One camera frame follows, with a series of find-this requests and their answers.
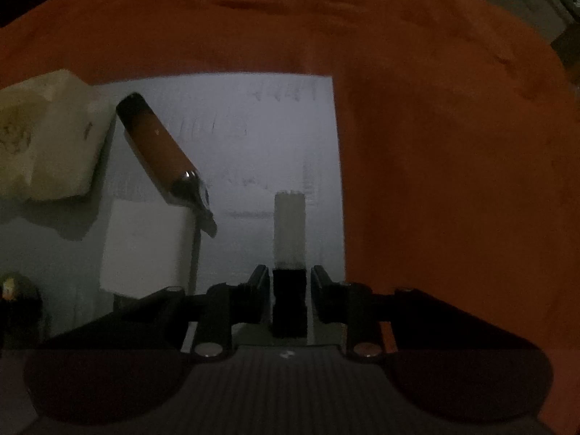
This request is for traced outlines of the clear marker with black cap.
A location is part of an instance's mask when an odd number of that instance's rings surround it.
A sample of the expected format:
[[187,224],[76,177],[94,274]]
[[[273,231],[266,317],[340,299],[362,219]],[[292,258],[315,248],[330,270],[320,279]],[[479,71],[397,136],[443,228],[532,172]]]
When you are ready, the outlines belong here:
[[306,199],[301,192],[275,194],[273,259],[274,334],[285,340],[305,340],[308,333]]

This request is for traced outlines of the white rectangular box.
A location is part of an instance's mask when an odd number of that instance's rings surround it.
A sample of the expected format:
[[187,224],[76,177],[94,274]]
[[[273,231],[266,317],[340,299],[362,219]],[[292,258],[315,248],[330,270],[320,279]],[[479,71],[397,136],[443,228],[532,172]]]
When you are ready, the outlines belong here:
[[142,299],[188,287],[196,219],[186,207],[115,199],[105,235],[100,287]]

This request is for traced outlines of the red tablecloth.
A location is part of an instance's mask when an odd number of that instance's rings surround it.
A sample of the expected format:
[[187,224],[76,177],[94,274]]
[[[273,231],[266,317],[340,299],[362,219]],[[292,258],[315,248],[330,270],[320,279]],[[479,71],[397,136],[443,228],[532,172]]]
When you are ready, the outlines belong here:
[[579,107],[555,51],[484,0],[49,0],[1,30],[1,83],[331,76],[349,278],[525,337],[579,430]]

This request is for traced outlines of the white sheet mat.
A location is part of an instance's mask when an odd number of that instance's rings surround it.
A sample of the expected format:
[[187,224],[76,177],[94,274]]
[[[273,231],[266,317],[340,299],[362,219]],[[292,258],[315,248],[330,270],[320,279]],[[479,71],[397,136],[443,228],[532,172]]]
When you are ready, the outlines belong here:
[[[200,171],[212,219],[196,222],[188,287],[239,284],[273,265],[274,198],[306,199],[306,262],[345,275],[333,86],[322,76],[226,74],[108,83],[112,102],[137,92]],[[120,122],[111,126],[85,198],[1,204],[1,269],[31,279],[59,334],[111,311],[99,284],[112,202],[175,205],[155,186]]]

